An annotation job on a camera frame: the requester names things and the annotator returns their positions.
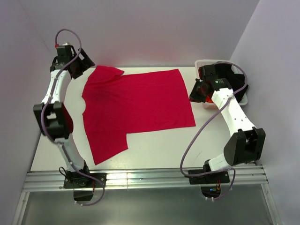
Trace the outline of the red t shirt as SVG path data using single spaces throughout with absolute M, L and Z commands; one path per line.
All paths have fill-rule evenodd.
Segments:
M 178 69 L 126 75 L 97 66 L 82 98 L 84 129 L 97 165 L 127 150 L 127 134 L 195 126 Z

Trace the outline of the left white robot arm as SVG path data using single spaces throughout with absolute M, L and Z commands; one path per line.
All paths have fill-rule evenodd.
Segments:
M 75 145 L 72 135 L 74 124 L 64 101 L 71 80 L 82 76 L 95 64 L 82 48 L 75 50 L 69 43 L 56 44 L 55 47 L 57 56 L 50 66 L 51 79 L 46 95 L 40 104 L 33 106 L 33 112 L 42 135 L 60 150 L 67 165 L 67 172 L 78 172 L 75 175 L 75 183 L 86 187 L 91 183 L 91 175 Z

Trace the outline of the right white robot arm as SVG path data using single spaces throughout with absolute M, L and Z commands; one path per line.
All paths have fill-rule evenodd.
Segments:
M 190 100 L 205 103 L 207 97 L 210 97 L 217 106 L 218 111 L 215 115 L 222 114 L 230 132 L 230 139 L 223 153 L 209 159 L 208 168 L 203 171 L 204 180 L 212 183 L 219 177 L 220 171 L 259 160 L 266 133 L 263 128 L 257 128 L 248 119 L 226 79 L 216 79 L 210 82 L 196 79 Z

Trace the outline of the orange t shirt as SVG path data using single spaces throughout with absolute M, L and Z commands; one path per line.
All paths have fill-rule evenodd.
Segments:
M 204 79 L 204 69 L 203 69 L 203 67 L 199 67 L 198 68 L 198 73 L 199 73 L 200 80 L 203 81 L 203 79 Z M 213 101 L 211 100 L 211 98 L 210 98 L 210 96 L 208 94 L 206 95 L 205 102 L 207 102 L 209 104 L 213 103 Z

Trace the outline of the black t shirt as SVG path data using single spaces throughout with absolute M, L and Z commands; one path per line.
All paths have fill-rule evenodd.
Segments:
M 235 73 L 232 69 L 232 65 L 225 63 L 216 64 L 215 70 L 219 78 L 224 78 L 228 80 L 234 92 L 244 86 L 244 75 Z

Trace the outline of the white plastic basket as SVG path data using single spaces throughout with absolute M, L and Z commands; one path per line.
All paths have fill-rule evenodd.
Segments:
M 199 68 L 205 65 L 210 65 L 210 64 L 214 64 L 216 62 L 229 62 L 229 60 L 196 60 L 195 61 L 195 70 L 196 70 L 196 78 L 199 79 L 200 78 L 200 72 L 199 72 Z M 241 74 L 241 71 L 236 68 L 235 66 L 231 66 L 232 71 L 235 74 Z M 241 101 L 239 102 L 240 106 L 245 106 L 248 103 L 248 98 L 246 93 L 243 94 Z M 207 110 L 216 110 L 217 107 L 213 102 L 205 102 L 202 103 L 202 106 L 204 109 Z

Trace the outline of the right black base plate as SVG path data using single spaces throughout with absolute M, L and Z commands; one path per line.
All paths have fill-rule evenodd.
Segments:
M 218 172 L 203 176 L 193 176 L 189 177 L 190 185 L 201 185 L 201 184 L 217 184 L 217 182 L 229 183 L 230 178 L 228 172 Z

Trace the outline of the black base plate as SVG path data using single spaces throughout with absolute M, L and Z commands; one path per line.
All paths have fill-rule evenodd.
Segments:
M 218 172 L 203 176 L 193 176 L 189 177 L 190 185 L 201 185 L 201 184 L 217 184 L 217 182 L 229 183 L 230 178 L 228 172 Z
M 64 189 L 73 188 L 102 188 L 106 184 L 107 174 L 104 172 L 90 173 L 89 176 L 101 181 L 101 184 L 91 178 L 80 175 L 77 172 L 67 172 L 65 176 Z

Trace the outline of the aluminium rail frame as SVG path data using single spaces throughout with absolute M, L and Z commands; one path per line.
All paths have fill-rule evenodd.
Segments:
M 73 190 L 63 188 L 57 171 L 26 175 L 13 219 L 15 225 L 280 225 L 268 179 L 261 165 L 230 174 L 234 186 L 213 202 L 175 168 L 108 170 L 105 196 L 80 207 Z

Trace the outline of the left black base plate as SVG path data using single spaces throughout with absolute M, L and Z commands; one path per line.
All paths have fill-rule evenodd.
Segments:
M 101 184 L 91 178 L 80 175 L 77 172 L 67 172 L 65 176 L 64 189 L 73 188 L 102 188 L 106 184 L 107 174 L 104 172 L 90 173 L 89 176 L 101 181 Z

